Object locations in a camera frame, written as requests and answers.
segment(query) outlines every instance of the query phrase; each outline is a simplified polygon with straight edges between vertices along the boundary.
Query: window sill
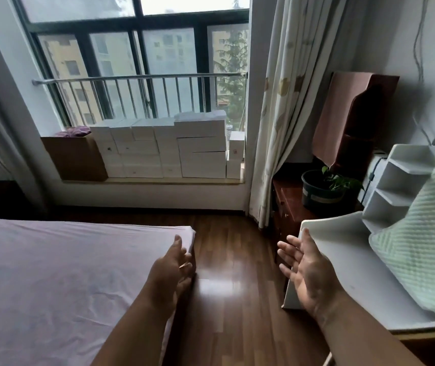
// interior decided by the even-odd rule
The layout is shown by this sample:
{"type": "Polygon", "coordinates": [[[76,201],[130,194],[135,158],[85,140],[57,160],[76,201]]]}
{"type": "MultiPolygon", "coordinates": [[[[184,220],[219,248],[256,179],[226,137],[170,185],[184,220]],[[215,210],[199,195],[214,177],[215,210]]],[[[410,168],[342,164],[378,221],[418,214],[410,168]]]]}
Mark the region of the window sill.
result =
{"type": "Polygon", "coordinates": [[[139,185],[239,185],[244,184],[242,175],[238,178],[189,178],[189,177],[164,177],[164,178],[108,178],[104,182],[96,181],[67,181],[64,184],[139,184],[139,185]]]}

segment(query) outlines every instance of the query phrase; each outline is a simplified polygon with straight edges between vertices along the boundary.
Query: hand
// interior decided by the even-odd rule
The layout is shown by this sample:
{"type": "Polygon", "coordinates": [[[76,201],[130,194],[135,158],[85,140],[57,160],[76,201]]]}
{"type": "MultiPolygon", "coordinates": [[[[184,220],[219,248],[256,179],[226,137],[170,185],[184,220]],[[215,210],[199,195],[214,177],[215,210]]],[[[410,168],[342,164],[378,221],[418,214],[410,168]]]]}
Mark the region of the hand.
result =
{"type": "Polygon", "coordinates": [[[309,229],[302,231],[302,239],[288,235],[287,241],[277,243],[278,255],[292,269],[281,264],[280,270],[294,283],[297,296],[306,311],[319,321],[346,292],[329,259],[319,252],[309,229]]]}
{"type": "Polygon", "coordinates": [[[158,258],[140,295],[150,300],[151,305],[170,317],[175,311],[180,295],[190,286],[193,267],[192,255],[182,248],[182,238],[175,241],[164,257],[158,258]]]}

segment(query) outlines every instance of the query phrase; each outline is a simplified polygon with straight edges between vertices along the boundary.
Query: right hand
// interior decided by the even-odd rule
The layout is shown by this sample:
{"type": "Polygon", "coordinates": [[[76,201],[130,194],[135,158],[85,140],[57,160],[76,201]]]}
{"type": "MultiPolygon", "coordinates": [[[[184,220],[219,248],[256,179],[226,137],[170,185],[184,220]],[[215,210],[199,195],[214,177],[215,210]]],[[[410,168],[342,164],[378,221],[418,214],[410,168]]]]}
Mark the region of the right hand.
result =
{"type": "Polygon", "coordinates": [[[277,243],[278,255],[292,269],[281,264],[280,270],[294,283],[299,301],[306,311],[319,321],[346,292],[329,259],[319,252],[309,229],[302,231],[301,239],[288,235],[287,242],[277,243]]]}

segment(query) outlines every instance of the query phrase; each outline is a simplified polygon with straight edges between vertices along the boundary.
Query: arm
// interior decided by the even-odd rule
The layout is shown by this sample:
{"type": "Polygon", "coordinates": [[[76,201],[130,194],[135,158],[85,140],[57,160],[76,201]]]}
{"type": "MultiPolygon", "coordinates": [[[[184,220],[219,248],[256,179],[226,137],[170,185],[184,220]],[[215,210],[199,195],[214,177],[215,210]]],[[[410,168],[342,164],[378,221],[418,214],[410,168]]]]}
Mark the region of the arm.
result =
{"type": "Polygon", "coordinates": [[[278,254],[292,269],[280,269],[295,286],[304,308],[318,322],[338,366],[423,366],[395,336],[343,289],[331,262],[308,229],[302,239],[278,242],[278,254]]]}
{"type": "Polygon", "coordinates": [[[157,366],[165,326],[178,297],[190,285],[190,253],[177,235],[166,255],[156,260],[148,279],[92,361],[92,366],[157,366]]]}

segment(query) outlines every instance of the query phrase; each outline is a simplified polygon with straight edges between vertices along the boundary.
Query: purple cloth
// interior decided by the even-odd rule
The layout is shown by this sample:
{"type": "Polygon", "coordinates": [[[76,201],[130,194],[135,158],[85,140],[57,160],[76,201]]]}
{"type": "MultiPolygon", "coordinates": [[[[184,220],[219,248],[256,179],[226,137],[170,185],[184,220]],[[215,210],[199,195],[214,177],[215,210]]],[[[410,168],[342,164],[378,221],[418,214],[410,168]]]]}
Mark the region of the purple cloth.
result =
{"type": "Polygon", "coordinates": [[[74,128],[67,128],[66,131],[57,132],[54,137],[56,138],[82,138],[87,136],[91,129],[87,126],[77,126],[74,128]]]}

